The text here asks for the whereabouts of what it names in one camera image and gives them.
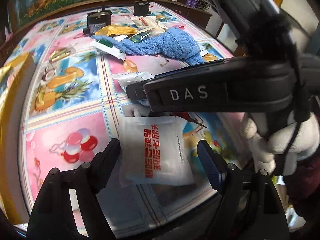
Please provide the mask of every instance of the yellow packet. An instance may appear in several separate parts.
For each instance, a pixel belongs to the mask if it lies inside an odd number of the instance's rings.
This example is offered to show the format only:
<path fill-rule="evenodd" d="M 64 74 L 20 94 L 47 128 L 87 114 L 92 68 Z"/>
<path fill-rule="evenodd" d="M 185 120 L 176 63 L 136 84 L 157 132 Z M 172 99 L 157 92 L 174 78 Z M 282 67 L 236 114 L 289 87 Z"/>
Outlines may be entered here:
<path fill-rule="evenodd" d="M 131 34 L 136 34 L 138 30 L 136 28 L 132 28 L 130 26 L 122 26 L 122 25 L 117 25 L 117 24 L 111 24 L 106 27 L 103 27 L 101 30 L 96 32 L 96 35 L 106 35 L 110 36 L 112 34 L 114 35 L 131 35 Z"/>

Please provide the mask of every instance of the fruit print tablecloth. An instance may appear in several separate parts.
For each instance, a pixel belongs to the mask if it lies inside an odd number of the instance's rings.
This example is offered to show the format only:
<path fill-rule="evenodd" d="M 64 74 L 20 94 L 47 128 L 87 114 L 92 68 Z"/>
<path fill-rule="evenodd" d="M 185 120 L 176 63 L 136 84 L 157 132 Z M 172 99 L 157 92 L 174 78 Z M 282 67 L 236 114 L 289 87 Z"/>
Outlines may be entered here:
<path fill-rule="evenodd" d="M 111 8 L 112 24 L 134 26 L 133 7 Z M 156 3 L 150 10 L 168 27 L 177 27 L 190 33 L 206 47 L 206 61 L 232 57 L 218 41 L 175 12 Z M 127 56 L 125 62 L 102 54 L 90 47 L 92 39 L 83 36 L 87 12 L 39 22 L 21 40 L 8 61 L 30 51 L 37 64 L 29 86 L 26 108 L 20 132 L 20 177 L 26 205 L 29 210 L 52 167 L 61 171 L 77 168 L 102 151 L 111 138 L 118 137 L 119 115 L 132 115 L 138 108 L 131 102 L 117 81 L 109 79 L 113 73 L 148 71 L 157 75 L 187 66 L 183 61 L 164 55 Z M 49 63 L 53 51 L 69 51 L 70 55 Z M 226 135 L 225 125 L 216 114 L 194 114 L 185 127 L 190 158 L 195 171 L 197 163 L 194 142 L 205 138 L 216 151 L 232 155 L 234 140 Z M 176 188 L 165 185 L 135 185 L 121 188 L 116 164 L 107 187 L 98 194 L 101 208 L 116 237 L 125 237 L 163 225 L 199 205 L 215 191 L 207 179 L 198 176 L 196 185 Z M 72 208 L 78 230 L 85 234 L 75 192 L 70 191 Z"/>

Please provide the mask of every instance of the red balloon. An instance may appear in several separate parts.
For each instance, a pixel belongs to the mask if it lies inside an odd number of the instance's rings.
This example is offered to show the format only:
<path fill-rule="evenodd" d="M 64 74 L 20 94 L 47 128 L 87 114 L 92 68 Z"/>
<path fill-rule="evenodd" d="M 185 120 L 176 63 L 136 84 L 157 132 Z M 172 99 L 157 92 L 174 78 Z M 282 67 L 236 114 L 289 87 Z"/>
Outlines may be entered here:
<path fill-rule="evenodd" d="M 84 151 L 91 151 L 93 150 L 98 144 L 98 139 L 95 136 L 90 136 L 89 140 L 87 140 L 85 143 L 82 143 L 81 149 Z"/>
<path fill-rule="evenodd" d="M 70 145 L 77 145 L 82 141 L 82 134 L 78 132 L 70 133 L 66 139 L 66 143 Z"/>
<path fill-rule="evenodd" d="M 79 160 L 79 153 L 74 155 L 69 155 L 66 151 L 63 153 L 63 158 L 66 160 L 67 163 L 75 163 Z"/>
<path fill-rule="evenodd" d="M 80 152 L 80 161 L 81 162 L 91 162 L 94 158 L 93 151 L 81 151 Z"/>
<path fill-rule="evenodd" d="M 215 147 L 219 147 L 219 142 L 217 140 L 214 140 L 213 144 L 214 144 Z"/>

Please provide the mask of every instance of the table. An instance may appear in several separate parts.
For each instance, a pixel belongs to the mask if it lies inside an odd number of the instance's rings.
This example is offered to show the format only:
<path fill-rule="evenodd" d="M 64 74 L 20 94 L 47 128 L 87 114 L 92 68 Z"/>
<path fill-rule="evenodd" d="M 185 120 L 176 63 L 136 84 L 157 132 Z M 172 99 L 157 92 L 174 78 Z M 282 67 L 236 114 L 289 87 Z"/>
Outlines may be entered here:
<path fill-rule="evenodd" d="M 112 24 L 135 27 L 131 20 L 133 7 L 110 9 Z M 167 27 L 183 29 L 205 46 L 209 51 L 204 57 L 206 61 L 232 57 L 222 44 L 177 13 L 156 3 L 150 4 L 150 10 Z M 127 56 L 123 63 L 96 51 L 90 47 L 92 39 L 82 34 L 86 15 L 87 12 L 82 12 L 39 22 L 7 60 L 29 51 L 37 65 L 22 114 L 19 145 L 21 186 L 29 211 L 52 167 L 70 170 L 92 160 L 111 138 L 118 138 L 118 116 L 132 116 L 134 108 L 148 114 L 148 109 L 130 101 L 117 81 L 108 76 L 135 71 L 157 75 L 188 66 L 164 55 Z M 70 51 L 68 57 L 52 64 L 48 62 L 53 51 L 64 49 Z M 244 153 L 245 147 L 234 129 L 234 116 L 189 113 L 186 118 L 191 122 L 187 123 L 183 135 L 196 183 L 181 187 L 134 185 L 121 188 L 120 164 L 117 163 L 107 187 L 97 195 L 116 237 L 164 225 L 215 194 L 195 152 L 200 139 L 205 138 L 226 160 L 240 166 L 244 163 L 244 155 L 235 153 Z M 208 129 L 193 123 L 193 119 Z M 80 131 L 82 149 L 75 136 Z M 78 230 L 85 234 L 76 194 L 72 190 L 70 197 Z"/>

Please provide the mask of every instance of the gloved hand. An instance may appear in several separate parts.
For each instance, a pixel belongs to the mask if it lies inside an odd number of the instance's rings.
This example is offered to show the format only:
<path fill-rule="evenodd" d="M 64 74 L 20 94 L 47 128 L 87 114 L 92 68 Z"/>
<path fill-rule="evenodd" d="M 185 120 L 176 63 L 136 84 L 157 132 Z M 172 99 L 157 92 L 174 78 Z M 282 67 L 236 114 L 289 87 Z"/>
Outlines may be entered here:
<path fill-rule="evenodd" d="M 282 154 L 284 152 L 297 125 L 293 112 L 288 117 L 288 126 L 273 133 L 268 138 L 268 141 L 262 137 L 267 133 L 268 127 L 265 114 L 252 113 L 251 116 L 253 118 L 249 116 L 247 113 L 244 115 L 241 132 L 248 140 L 255 171 L 265 169 L 271 174 L 276 167 L 275 154 Z M 295 141 L 286 156 L 283 175 L 293 174 L 297 167 L 297 161 L 311 156 L 317 150 L 319 142 L 319 124 L 315 115 L 311 113 L 310 118 L 301 124 Z"/>

